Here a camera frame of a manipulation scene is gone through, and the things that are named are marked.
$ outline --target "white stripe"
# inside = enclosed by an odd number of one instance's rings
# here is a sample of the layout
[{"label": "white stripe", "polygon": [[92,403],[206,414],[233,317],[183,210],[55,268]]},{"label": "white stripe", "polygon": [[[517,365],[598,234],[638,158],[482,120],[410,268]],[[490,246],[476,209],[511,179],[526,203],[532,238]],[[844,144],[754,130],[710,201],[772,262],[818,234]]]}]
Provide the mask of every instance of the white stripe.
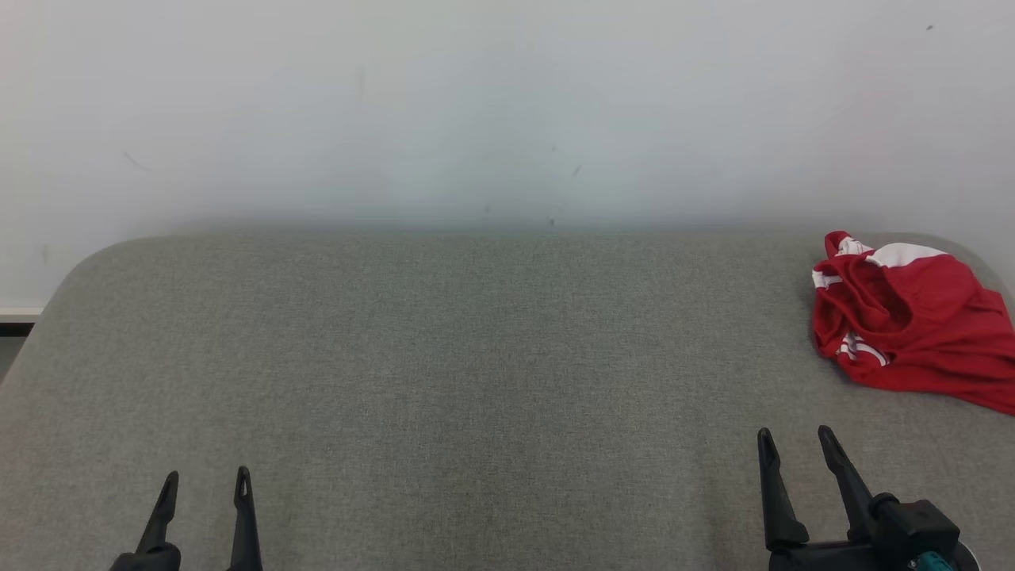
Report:
[{"label": "white stripe", "polygon": [[814,280],[814,288],[824,288],[828,289],[829,285],[832,283],[839,283],[842,278],[838,275],[828,275],[826,273],[821,273],[820,271],[811,271],[811,279]]},{"label": "white stripe", "polygon": [[849,334],[842,337],[842,345],[838,347],[838,351],[835,352],[835,355],[840,355],[844,353],[850,356],[850,359],[856,361],[857,352],[862,351],[864,353],[869,353],[873,355],[874,358],[878,360],[878,363],[880,363],[882,367],[888,365],[888,358],[885,356],[885,354],[881,353],[880,351],[874,349],[873,347],[867,344],[859,343],[862,341],[864,341],[863,338],[854,334],[853,332],[850,332]]},{"label": "white stripe", "polygon": [[865,245],[856,237],[852,235],[843,237],[841,241],[838,242],[838,253],[836,256],[841,256],[843,254],[863,254],[864,252],[870,252],[874,247],[870,245]]},{"label": "white stripe", "polygon": [[888,365],[888,360],[885,358],[885,356],[882,355],[882,353],[880,351],[872,348],[871,346],[869,346],[867,344],[857,344],[857,351],[865,351],[865,352],[873,355],[874,357],[878,358],[878,363],[880,363],[882,367],[884,367],[885,365]]},{"label": "white stripe", "polygon": [[878,251],[867,256],[866,260],[881,267],[900,267],[909,265],[916,260],[946,254],[947,252],[928,247],[927,245],[897,242],[889,243],[884,247],[878,247]]}]

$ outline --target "floor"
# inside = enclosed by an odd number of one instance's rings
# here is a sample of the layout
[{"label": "floor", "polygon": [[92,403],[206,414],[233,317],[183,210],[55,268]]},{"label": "floor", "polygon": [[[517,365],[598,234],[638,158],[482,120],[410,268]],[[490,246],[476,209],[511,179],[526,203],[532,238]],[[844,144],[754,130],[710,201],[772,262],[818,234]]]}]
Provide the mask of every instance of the floor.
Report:
[{"label": "floor", "polygon": [[17,357],[17,352],[21,351],[22,344],[24,344],[24,338],[0,338],[0,379],[3,379],[4,375],[7,374],[7,369],[10,369],[11,364],[14,363],[14,358]]}]

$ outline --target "black plastic part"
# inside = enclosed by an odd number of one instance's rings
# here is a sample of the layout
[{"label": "black plastic part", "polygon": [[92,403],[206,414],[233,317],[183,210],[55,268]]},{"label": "black plastic part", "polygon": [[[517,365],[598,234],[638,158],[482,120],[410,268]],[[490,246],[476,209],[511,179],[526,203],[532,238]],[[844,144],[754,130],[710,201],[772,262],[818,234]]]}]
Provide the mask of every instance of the black plastic part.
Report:
[{"label": "black plastic part", "polygon": [[257,517],[254,514],[254,490],[247,467],[240,467],[236,473],[236,490],[232,503],[236,506],[236,527],[232,534],[232,557],[228,571],[263,571]]},{"label": "black plastic part", "polygon": [[927,552],[937,553],[945,561],[954,559],[958,526],[931,502],[900,504],[892,497],[875,509],[877,527],[872,543],[886,566],[904,565]]},{"label": "black plastic part", "polygon": [[111,571],[179,571],[180,550],[165,542],[165,532],[177,511],[179,484],[180,475],[170,473],[158,499],[155,500],[155,507],[151,510],[137,550],[121,554],[110,567]]},{"label": "black plastic part", "polygon": [[155,507],[151,510],[148,524],[144,527],[144,534],[137,544],[135,553],[147,553],[165,543],[165,531],[177,514],[177,489],[180,487],[180,474],[171,472],[162,484],[162,491],[155,500]]},{"label": "black plastic part", "polygon": [[818,430],[825,462],[838,481],[850,518],[850,540],[808,544],[779,474],[780,458],[767,429],[758,432],[761,502],[769,571],[909,571],[932,552],[955,571],[979,571],[976,558],[958,541],[959,529],[934,504],[902,504],[891,494],[871,497],[828,427]]},{"label": "black plastic part", "polygon": [[793,504],[780,474],[782,461],[768,429],[758,431],[758,463],[761,467],[761,513],[764,547],[768,551],[801,546],[810,540],[807,527],[797,521]]},{"label": "black plastic part", "polygon": [[842,496],[845,515],[850,519],[850,530],[847,539],[860,542],[871,537],[870,515],[867,507],[871,503],[871,491],[867,489],[864,480],[860,478],[857,469],[842,450],[835,434],[826,426],[818,428],[818,439],[821,441],[821,451],[824,452],[828,470],[835,475],[838,482],[838,492]]}]

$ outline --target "gray table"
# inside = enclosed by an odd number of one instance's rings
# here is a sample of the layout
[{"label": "gray table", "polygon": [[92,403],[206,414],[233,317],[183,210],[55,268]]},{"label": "gray table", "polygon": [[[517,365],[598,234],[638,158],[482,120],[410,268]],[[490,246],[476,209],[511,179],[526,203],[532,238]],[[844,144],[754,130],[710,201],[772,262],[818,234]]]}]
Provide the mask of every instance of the gray table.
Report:
[{"label": "gray table", "polygon": [[[910,240],[997,276],[964,248]],[[180,471],[224,569],[250,467],[268,569],[765,569],[755,433],[814,540],[816,430],[1015,560],[1015,419],[855,385],[811,343],[822,235],[208,235],[79,265],[0,384],[0,568],[106,569]]]}]

